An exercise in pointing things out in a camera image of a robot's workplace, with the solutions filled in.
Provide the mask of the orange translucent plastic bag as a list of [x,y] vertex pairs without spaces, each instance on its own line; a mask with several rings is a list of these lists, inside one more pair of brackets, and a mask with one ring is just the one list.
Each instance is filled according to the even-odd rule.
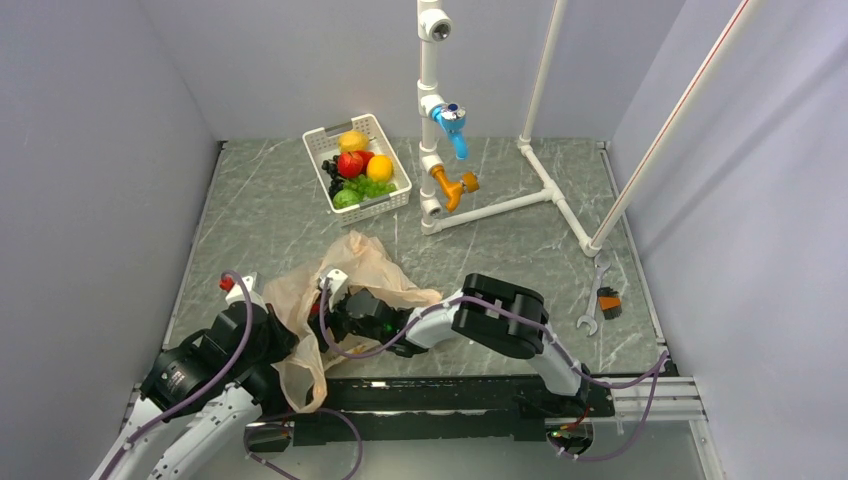
[[293,352],[274,364],[284,397],[297,413],[312,413],[322,406],[328,395],[328,368],[378,345],[376,340],[357,335],[342,339],[339,334],[331,334],[337,347],[321,351],[319,342],[324,332],[314,331],[310,319],[324,287],[329,288],[329,314],[341,309],[347,294],[363,289],[395,308],[428,307],[442,300],[441,293],[415,285],[390,258],[380,240],[357,231],[337,239],[321,259],[266,281],[261,288],[263,299],[298,340]]

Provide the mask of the green fake grape bunch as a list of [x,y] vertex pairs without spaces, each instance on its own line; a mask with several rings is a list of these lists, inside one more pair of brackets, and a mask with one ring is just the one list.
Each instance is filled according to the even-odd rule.
[[391,182],[372,180],[366,175],[349,179],[346,182],[346,188],[357,193],[362,200],[375,199],[397,190]]

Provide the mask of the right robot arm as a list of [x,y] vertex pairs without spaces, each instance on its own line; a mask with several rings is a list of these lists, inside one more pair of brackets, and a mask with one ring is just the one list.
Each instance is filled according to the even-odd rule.
[[589,402],[587,370],[549,329],[544,298],[532,289],[469,274],[459,290],[440,302],[401,308],[379,299],[374,290],[350,289],[346,274],[333,269],[319,279],[318,291],[308,324],[323,352],[351,358],[340,343],[356,336],[376,342],[374,355],[389,351],[411,358],[463,337],[504,357],[526,361],[560,413],[574,415]]

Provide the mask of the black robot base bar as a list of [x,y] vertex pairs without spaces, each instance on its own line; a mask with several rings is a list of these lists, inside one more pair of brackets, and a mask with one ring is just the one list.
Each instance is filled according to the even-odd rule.
[[290,438],[264,433],[254,446],[265,453],[356,437],[542,441],[559,425],[615,414],[608,390],[590,386],[577,398],[560,397],[537,375],[332,379],[323,406],[292,419]]

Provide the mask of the green fake fruit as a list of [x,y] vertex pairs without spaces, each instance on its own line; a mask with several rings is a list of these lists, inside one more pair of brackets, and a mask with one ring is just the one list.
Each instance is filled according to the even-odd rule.
[[362,201],[363,196],[359,192],[347,188],[339,190],[332,199],[333,207],[337,210],[358,205]]

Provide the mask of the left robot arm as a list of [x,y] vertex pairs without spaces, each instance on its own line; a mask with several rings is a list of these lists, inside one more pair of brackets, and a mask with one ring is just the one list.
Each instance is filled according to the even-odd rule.
[[162,351],[96,479],[179,479],[245,427],[288,409],[275,363],[298,344],[272,307],[237,301]]

